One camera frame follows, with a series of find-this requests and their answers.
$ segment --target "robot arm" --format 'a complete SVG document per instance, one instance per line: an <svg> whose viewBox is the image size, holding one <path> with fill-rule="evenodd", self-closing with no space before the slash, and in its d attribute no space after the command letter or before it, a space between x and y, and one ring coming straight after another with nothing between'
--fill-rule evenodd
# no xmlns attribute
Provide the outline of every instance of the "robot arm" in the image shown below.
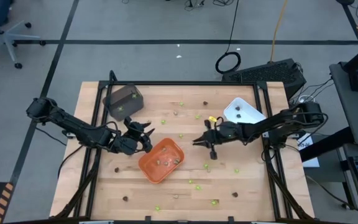
<svg viewBox="0 0 358 224"><path fill-rule="evenodd" d="M52 122L75 134L80 144L86 147L106 149L113 153L123 152L127 155L139 151L150 152L152 149L149 136L154 129L144 133L144 128L149 126L150 123L131 122L130 117L126 117L124 120L124 125L128 128L128 131L121 135L117 126L115 130L106 125L94 127L68 114L57 106L55 100L46 97L34 98L26 112L28 117L37 123ZM137 142L142 143L142 149L136 149Z"/></svg>
<svg viewBox="0 0 358 224"><path fill-rule="evenodd" d="M263 133L267 133L272 147L283 147L287 137L294 132L322 125L325 122L324 115L319 104L308 102L282 110L278 114L255 124L236 124L218 118L222 122L219 125L215 123L214 129L211 129L211 123L205 120L204 123L208 130L200 138L195 139L193 145L211 149L211 159L217 159L214 150L215 144L240 140L246 145L259 138Z"/></svg>

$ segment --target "white bowl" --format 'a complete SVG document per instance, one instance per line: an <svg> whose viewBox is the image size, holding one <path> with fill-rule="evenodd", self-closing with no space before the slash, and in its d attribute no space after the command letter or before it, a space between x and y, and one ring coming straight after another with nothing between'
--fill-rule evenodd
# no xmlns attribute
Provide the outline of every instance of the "white bowl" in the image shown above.
<svg viewBox="0 0 358 224"><path fill-rule="evenodd" d="M223 114L227 120L234 123L255 124L266 119L262 113L239 97L235 98L229 106L224 109Z"/></svg>

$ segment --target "wooden table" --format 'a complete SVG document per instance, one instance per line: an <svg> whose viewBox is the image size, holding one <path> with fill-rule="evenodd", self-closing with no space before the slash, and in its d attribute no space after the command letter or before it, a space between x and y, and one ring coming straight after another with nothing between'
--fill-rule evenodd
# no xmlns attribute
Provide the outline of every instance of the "wooden table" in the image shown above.
<svg viewBox="0 0 358 224"><path fill-rule="evenodd" d="M97 86L97 82L83 82L78 97L74 115L88 123L92 119ZM113 86L112 91L121 87ZM266 166L260 159L261 140L255 140L246 147L240 141L216 146L216 161L209 158L209 149L192 146L192 140L206 131L203 120L208 116L222 116L223 109L235 97L241 97L256 108L251 86L141 85L137 88L144 96L145 106L131 118L140 123L151 121L146 131L155 128L150 137L152 144L163 138L172 138L185 152L185 160L161 184L151 184L137 164L144 153L127 156L103 151L93 202L93 220L144 220L150 215L152 220L224 221L233 216L235 221L274 221ZM266 113L263 93L260 93ZM282 83L268 83L268 93L273 114L288 107ZM203 105L204 101L208 102L207 106ZM118 126L120 130L126 130L122 122ZM287 144L296 147L294 141L289 140ZM65 156L78 146L76 139L68 140ZM63 166L51 215L56 215L77 190L84 154L85 150L81 150ZM290 148L282 149L282 160L289 191L313 216L299 153ZM209 164L211 172L206 171L204 163ZM234 192L238 193L237 198L232 196ZM277 192L280 213L284 217L282 195L278 189ZM128 197L127 202L123 201L124 196ZM87 198L85 192L81 214L85 214ZM219 203L212 205L212 200L219 200Z"/></svg>

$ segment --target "gray floor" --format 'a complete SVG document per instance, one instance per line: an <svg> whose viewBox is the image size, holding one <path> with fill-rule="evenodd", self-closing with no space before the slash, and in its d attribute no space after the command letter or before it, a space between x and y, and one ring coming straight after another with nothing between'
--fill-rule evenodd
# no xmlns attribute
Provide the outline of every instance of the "gray floor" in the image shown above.
<svg viewBox="0 0 358 224"><path fill-rule="evenodd" d="M10 23L33 24L23 33L58 40L73 0L16 0ZM217 7L209 0L203 8L184 10L184 0L80 0L68 40L227 39L235 4ZM271 40L283 0L241 0L233 39ZM356 40L341 5L335 0L289 0L278 40ZM20 45L16 48L22 70L13 68L6 49L0 50L0 181L8 181L30 120L25 109L39 96L57 45ZM105 80L113 69L119 80L220 80L214 70L227 45L65 45L48 96L69 113L74 112L80 83ZM266 63L269 45L232 45L241 54L241 68ZM305 71L307 85L325 82L328 66L349 60L357 45L278 45L274 60L293 58ZM225 60L223 68L233 66ZM330 115L323 134L345 126L335 88L316 99ZM54 125L42 127L64 141ZM35 132L17 183L6 222L47 218L57 183L64 147ZM344 198L340 184L324 183ZM344 210L318 186L309 184L315 214L322 220L358 223L358 213Z"/></svg>

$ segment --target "orange bowl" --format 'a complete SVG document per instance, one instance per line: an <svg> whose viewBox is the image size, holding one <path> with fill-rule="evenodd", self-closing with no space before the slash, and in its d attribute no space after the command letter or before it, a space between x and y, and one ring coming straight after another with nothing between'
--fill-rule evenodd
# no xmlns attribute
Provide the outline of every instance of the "orange bowl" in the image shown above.
<svg viewBox="0 0 358 224"><path fill-rule="evenodd" d="M172 139L165 138L139 159L139 167L151 183L159 184L184 159L185 154L179 146Z"/></svg>

